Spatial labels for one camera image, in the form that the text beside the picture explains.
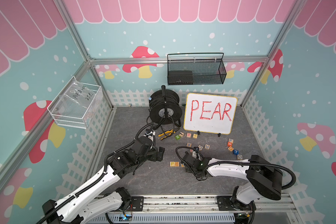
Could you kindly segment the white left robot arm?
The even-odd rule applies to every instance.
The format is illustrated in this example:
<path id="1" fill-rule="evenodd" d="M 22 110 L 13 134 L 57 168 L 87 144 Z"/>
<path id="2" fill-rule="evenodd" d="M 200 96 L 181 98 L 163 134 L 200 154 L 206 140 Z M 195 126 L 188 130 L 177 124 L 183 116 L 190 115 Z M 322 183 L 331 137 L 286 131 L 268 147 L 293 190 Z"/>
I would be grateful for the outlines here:
<path id="1" fill-rule="evenodd" d="M 141 147 L 123 149 L 107 157 L 97 174 L 66 197 L 43 205 L 44 217 L 38 223 L 85 224 L 97 216 L 115 210 L 125 211 L 131 195 L 124 187 L 108 196 L 96 197 L 127 174 L 134 173 L 146 161 L 162 161 L 165 149 L 143 144 Z"/>

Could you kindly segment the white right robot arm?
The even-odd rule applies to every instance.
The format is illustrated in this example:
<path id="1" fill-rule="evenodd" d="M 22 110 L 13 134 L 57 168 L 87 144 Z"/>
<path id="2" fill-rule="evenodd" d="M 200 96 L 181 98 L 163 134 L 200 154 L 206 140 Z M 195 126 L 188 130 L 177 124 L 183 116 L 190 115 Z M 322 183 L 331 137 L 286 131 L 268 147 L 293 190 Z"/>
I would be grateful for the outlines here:
<path id="1" fill-rule="evenodd" d="M 201 154 L 193 157 L 186 152 L 184 157 L 178 158 L 199 181 L 206 180 L 208 176 L 234 177 L 247 181 L 244 185 L 236 186 L 231 197 L 218 200 L 222 210 L 254 210 L 254 201 L 261 197 L 279 201 L 282 190 L 292 187 L 296 182 L 293 171 L 271 164 L 258 155 L 252 155 L 246 160 L 224 161 Z"/>

